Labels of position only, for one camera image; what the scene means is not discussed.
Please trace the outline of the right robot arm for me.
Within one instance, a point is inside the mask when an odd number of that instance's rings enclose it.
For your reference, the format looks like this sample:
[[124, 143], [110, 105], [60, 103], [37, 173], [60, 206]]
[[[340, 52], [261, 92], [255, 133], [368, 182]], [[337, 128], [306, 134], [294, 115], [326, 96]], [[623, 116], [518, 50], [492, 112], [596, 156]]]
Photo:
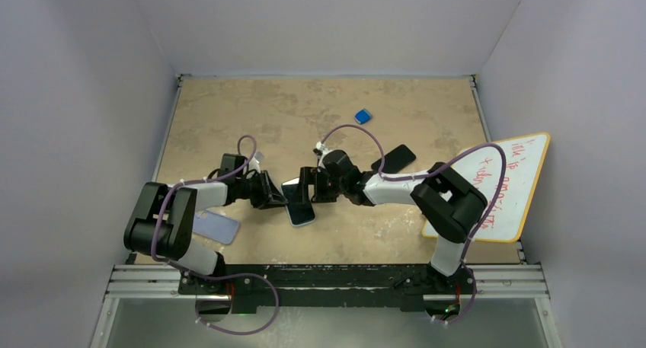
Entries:
[[317, 165], [301, 168], [290, 202], [334, 203], [344, 196], [356, 206], [416, 206], [437, 234], [427, 273], [430, 287], [446, 292], [457, 283], [469, 235], [488, 206], [482, 192], [443, 162], [395, 175], [361, 171], [340, 149], [320, 147], [314, 153]]

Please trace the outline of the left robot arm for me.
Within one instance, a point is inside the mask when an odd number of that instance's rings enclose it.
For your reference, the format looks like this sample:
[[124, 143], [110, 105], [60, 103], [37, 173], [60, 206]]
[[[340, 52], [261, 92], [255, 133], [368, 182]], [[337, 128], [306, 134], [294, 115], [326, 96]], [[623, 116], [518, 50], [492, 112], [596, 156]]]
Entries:
[[267, 171], [243, 155], [225, 153], [219, 169], [202, 180], [174, 186], [148, 182], [126, 224], [124, 246], [189, 270], [207, 293], [219, 293], [227, 283], [224, 257], [193, 240], [193, 221], [199, 211], [237, 200], [247, 200], [255, 209], [286, 205]]

